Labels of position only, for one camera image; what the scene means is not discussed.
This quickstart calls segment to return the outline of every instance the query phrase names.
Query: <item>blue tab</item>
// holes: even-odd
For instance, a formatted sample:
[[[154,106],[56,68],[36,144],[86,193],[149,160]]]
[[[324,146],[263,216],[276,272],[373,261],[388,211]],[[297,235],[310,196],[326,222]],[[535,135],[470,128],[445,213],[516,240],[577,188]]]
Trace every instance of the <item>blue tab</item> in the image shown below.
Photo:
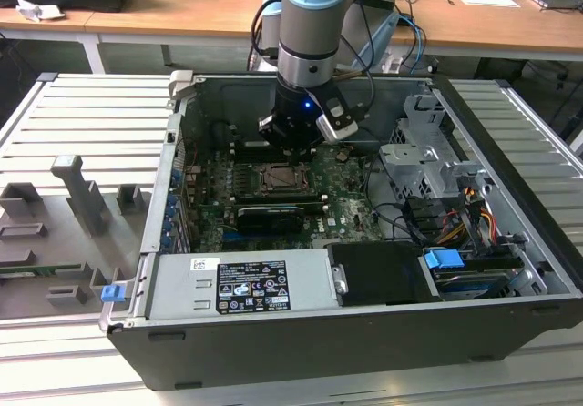
[[[432,249],[424,257],[430,269],[462,268],[465,266],[462,257],[456,249]]]
[[[104,303],[122,303],[126,300],[126,285],[107,285],[101,291]]]

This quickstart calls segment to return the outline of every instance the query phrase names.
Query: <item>barcode sticker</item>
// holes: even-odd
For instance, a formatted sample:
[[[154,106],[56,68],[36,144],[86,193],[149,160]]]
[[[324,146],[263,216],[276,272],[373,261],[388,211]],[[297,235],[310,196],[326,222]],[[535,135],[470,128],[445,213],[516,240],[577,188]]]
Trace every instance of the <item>barcode sticker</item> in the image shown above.
[[[192,258],[190,260],[191,271],[216,271],[220,258]]]

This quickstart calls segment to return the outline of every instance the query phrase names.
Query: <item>warning label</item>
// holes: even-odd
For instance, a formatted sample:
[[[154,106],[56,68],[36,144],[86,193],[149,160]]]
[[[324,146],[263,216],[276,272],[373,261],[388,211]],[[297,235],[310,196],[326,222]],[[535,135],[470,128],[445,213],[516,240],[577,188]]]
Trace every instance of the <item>warning label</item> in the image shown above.
[[[221,315],[290,308],[285,261],[218,265],[217,312]]]

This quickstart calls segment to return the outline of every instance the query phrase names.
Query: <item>paper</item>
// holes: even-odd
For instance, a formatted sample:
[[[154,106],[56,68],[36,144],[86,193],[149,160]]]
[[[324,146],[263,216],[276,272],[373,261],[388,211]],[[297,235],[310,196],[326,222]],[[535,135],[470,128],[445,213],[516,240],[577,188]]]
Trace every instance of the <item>paper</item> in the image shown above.
[[[37,5],[26,0],[18,0],[16,10],[26,19],[34,22],[40,22],[41,19],[65,17],[56,5]]]
[[[512,0],[460,0],[466,5],[493,5],[497,7],[520,7]]]

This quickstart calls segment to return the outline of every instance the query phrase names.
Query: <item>desk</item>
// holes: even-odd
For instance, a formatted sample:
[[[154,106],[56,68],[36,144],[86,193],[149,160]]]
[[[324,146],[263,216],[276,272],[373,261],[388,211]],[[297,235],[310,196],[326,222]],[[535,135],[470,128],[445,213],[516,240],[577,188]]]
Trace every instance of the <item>desk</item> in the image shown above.
[[[583,61],[583,15],[540,12],[531,0],[520,8],[463,5],[459,0],[418,0],[414,15],[428,37],[427,54]],[[76,41],[91,70],[104,73],[101,43],[247,46],[251,19],[261,0],[128,0],[121,13],[66,11],[63,21],[35,24],[14,10],[0,9],[0,29],[14,39]],[[407,4],[397,2],[405,12]],[[413,43],[399,27],[394,53]]]
[[[427,33],[426,54],[583,61],[583,15],[540,11],[532,0],[520,8],[464,5],[460,0],[417,0],[414,17]],[[409,13],[405,0],[397,0]],[[413,43],[411,30],[397,28],[392,48]]]

